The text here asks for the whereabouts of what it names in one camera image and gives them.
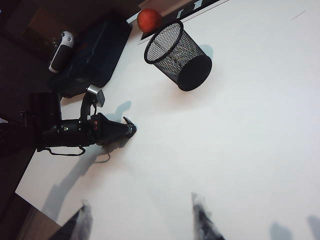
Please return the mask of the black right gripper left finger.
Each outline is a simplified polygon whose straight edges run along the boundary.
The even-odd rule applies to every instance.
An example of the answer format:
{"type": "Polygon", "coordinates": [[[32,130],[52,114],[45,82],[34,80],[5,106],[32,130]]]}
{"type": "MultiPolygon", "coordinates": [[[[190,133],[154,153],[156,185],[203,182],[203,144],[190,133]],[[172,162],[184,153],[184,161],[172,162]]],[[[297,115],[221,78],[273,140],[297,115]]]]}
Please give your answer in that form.
{"type": "Polygon", "coordinates": [[[93,224],[92,208],[88,201],[49,239],[50,240],[88,240],[93,224]]]}

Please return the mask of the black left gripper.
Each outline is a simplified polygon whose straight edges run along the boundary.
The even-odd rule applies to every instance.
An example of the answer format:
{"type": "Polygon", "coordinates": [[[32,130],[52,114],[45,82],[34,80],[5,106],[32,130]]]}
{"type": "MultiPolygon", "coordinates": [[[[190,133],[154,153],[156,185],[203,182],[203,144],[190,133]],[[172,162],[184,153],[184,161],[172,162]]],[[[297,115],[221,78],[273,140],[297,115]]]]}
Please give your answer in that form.
{"type": "Polygon", "coordinates": [[[59,119],[57,122],[57,147],[116,146],[122,148],[137,131],[136,125],[127,117],[125,123],[109,120],[102,113],[90,119],[59,119]]]}

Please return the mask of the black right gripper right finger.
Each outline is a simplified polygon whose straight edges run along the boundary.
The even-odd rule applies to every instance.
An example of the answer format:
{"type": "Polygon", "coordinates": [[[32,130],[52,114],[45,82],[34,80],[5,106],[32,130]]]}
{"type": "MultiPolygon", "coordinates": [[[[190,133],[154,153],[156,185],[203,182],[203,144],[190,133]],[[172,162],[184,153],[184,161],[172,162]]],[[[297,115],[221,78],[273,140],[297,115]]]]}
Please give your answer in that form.
{"type": "Polygon", "coordinates": [[[207,211],[205,199],[195,193],[191,193],[193,232],[195,240],[224,240],[216,225],[211,220],[211,213],[207,211]]]}

